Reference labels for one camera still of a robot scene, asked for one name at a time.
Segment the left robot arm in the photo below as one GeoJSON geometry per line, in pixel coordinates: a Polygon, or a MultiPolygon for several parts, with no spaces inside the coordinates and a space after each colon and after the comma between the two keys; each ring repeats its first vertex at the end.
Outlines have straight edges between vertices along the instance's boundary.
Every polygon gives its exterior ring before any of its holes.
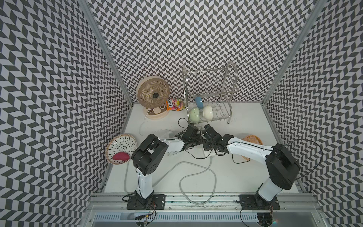
{"type": "Polygon", "coordinates": [[[149,199],[154,193],[151,174],[157,169],[164,155],[178,154],[203,141],[198,127],[188,127],[171,139],[160,139],[154,134],[148,135],[131,156],[138,175],[138,186],[135,195],[143,200],[149,199]]]}

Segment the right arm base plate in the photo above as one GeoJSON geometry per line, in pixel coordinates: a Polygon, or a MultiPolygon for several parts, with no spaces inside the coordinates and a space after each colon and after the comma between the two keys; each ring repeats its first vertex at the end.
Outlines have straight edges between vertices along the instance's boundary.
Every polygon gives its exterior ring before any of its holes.
{"type": "Polygon", "coordinates": [[[239,200],[236,201],[242,206],[242,210],[262,211],[262,210],[280,210],[280,205],[275,196],[272,201],[265,201],[261,197],[255,197],[254,194],[240,194],[239,200]]]}

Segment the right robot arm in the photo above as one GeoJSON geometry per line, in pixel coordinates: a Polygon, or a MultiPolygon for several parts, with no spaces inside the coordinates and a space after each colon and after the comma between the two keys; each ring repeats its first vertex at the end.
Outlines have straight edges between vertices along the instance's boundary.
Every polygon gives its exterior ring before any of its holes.
{"type": "Polygon", "coordinates": [[[221,136],[208,124],[201,134],[206,139],[207,146],[215,152],[244,156],[267,167],[269,177],[254,196],[259,207],[270,204],[282,190],[290,190],[301,169],[297,159],[283,144],[259,145],[230,134],[221,136]]]}

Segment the white power strip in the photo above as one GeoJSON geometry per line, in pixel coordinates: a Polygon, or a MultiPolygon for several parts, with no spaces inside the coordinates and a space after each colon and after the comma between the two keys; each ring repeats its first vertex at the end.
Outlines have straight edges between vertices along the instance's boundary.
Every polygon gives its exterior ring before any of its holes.
{"type": "Polygon", "coordinates": [[[203,151],[203,155],[204,155],[204,158],[205,159],[208,159],[210,157],[213,157],[215,154],[214,154],[214,150],[205,150],[203,151]]]}

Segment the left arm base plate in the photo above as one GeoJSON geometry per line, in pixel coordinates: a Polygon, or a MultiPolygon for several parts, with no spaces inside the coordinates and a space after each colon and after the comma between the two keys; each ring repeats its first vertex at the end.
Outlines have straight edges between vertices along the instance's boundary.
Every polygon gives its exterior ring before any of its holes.
{"type": "Polygon", "coordinates": [[[151,194],[148,198],[143,199],[136,193],[129,197],[127,210],[164,210],[165,199],[165,194],[151,194]]]}

